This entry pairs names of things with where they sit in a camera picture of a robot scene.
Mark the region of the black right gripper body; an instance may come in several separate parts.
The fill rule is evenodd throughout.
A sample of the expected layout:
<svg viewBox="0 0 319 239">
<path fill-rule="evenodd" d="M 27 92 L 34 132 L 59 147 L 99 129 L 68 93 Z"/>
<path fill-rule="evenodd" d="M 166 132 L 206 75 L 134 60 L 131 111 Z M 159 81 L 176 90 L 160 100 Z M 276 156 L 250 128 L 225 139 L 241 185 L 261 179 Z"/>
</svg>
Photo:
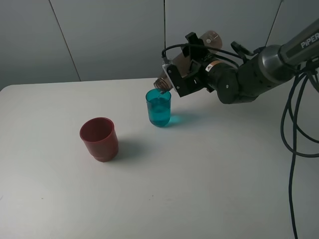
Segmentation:
<svg viewBox="0 0 319 239">
<path fill-rule="evenodd" d="M 217 61 L 216 54 L 210 51 L 183 51 L 182 54 L 187 59 L 187 66 L 181 75 L 181 93 L 192 94 L 204 88 L 210 93 L 215 91 L 215 80 L 206 68 Z"/>
</svg>

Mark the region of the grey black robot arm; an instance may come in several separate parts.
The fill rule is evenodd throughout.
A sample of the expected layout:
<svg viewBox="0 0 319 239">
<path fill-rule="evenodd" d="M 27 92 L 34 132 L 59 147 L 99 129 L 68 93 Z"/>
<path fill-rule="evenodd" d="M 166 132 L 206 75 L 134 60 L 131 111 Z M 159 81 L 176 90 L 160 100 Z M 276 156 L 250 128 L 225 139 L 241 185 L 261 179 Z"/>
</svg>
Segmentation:
<svg viewBox="0 0 319 239">
<path fill-rule="evenodd" d="M 224 104 L 254 101 L 259 95 L 319 66 L 319 22 L 316 20 L 284 45 L 262 49 L 238 68 L 209 53 L 191 61 L 177 87 L 179 96 L 203 88 L 216 91 Z"/>
</svg>

